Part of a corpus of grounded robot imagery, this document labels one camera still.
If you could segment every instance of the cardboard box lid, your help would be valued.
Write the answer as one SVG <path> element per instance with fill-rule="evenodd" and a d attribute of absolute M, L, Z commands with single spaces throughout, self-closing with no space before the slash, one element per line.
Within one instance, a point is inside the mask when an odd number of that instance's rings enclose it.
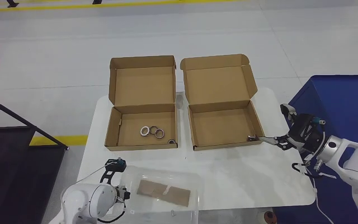
<path fill-rule="evenodd" d="M 115 106 L 175 103 L 174 56 L 112 58 L 109 99 Z"/>
<path fill-rule="evenodd" d="M 257 92 L 249 60 L 244 54 L 185 58 L 185 95 L 189 104 L 249 101 Z"/>

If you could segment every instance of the yellow floor line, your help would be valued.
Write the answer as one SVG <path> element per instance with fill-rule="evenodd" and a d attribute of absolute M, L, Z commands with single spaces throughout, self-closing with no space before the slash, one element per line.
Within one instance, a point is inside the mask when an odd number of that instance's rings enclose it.
<path fill-rule="evenodd" d="M 54 136 L 57 140 L 64 143 L 66 146 L 85 146 L 88 136 Z M 31 140 L 31 146 L 43 146 L 55 144 L 43 136 L 34 136 Z"/>
<path fill-rule="evenodd" d="M 78 4 L 65 6 L 28 6 L 16 8 L 0 8 L 0 12 L 8 11 L 27 11 L 27 10 L 73 10 L 81 8 L 107 8 L 107 7 L 125 7 L 125 6 L 152 6 L 159 4 L 186 4 L 186 3 L 210 3 L 210 2 L 246 2 L 249 0 L 175 0 L 175 1 L 158 1 L 158 2 L 119 2 L 103 4 Z"/>

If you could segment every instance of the cardboard box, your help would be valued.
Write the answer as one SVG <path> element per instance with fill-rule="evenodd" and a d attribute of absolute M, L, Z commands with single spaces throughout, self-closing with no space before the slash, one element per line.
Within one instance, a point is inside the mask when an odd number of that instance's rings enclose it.
<path fill-rule="evenodd" d="M 261 143 L 247 141 L 264 133 L 251 102 L 257 87 L 245 55 L 185 58 L 180 68 L 194 150 Z"/>
<path fill-rule="evenodd" d="M 112 58 L 109 99 L 113 103 L 105 146 L 111 151 L 177 148 L 174 56 Z M 143 137 L 155 125 L 164 137 Z M 174 139 L 175 144 L 168 144 Z"/>

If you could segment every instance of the blue panel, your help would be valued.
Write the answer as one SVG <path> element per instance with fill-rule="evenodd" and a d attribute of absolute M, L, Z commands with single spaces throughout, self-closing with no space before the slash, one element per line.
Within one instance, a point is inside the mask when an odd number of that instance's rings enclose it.
<path fill-rule="evenodd" d="M 314 114 L 326 120 L 327 135 L 358 142 L 357 88 L 358 76 L 313 76 L 289 104 L 298 113 Z M 347 150 L 342 156 L 343 160 L 348 159 L 351 153 Z M 313 171 L 314 164 L 315 160 L 312 160 L 310 171 Z M 336 175 L 326 166 L 320 171 Z M 316 186 L 319 206 L 335 224 L 358 223 L 358 209 L 348 184 L 338 177 L 337 180 L 316 180 Z M 315 203 L 310 206 L 279 207 L 275 208 L 275 212 L 279 223 L 329 223 L 317 210 Z"/>

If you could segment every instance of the metal rod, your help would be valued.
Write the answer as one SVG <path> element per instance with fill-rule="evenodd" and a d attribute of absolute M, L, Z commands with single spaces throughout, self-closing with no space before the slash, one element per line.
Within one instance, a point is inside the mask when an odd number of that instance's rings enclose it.
<path fill-rule="evenodd" d="M 4 111 L 5 113 L 7 113 L 8 115 L 12 116 L 13 118 L 15 118 L 16 120 L 18 120 L 19 122 L 22 122 L 23 124 L 35 128 L 35 130 L 37 132 L 39 132 L 40 134 L 42 134 L 43 136 L 45 136 L 46 138 L 50 139 L 51 141 L 53 141 L 56 144 L 59 144 L 60 146 L 64 146 L 67 148 L 69 148 L 68 146 L 66 146 L 64 143 L 60 142 L 59 140 L 55 139 L 54 137 L 52 137 L 51 135 L 47 134 L 46 132 L 44 132 L 43 130 L 41 130 L 40 128 L 38 128 L 37 126 L 31 124 L 30 122 L 28 122 L 27 120 L 25 120 L 24 118 L 22 118 L 21 116 L 17 115 L 15 112 L 11 111 L 10 109 L 6 108 L 4 105 L 0 104 L 0 110 Z"/>

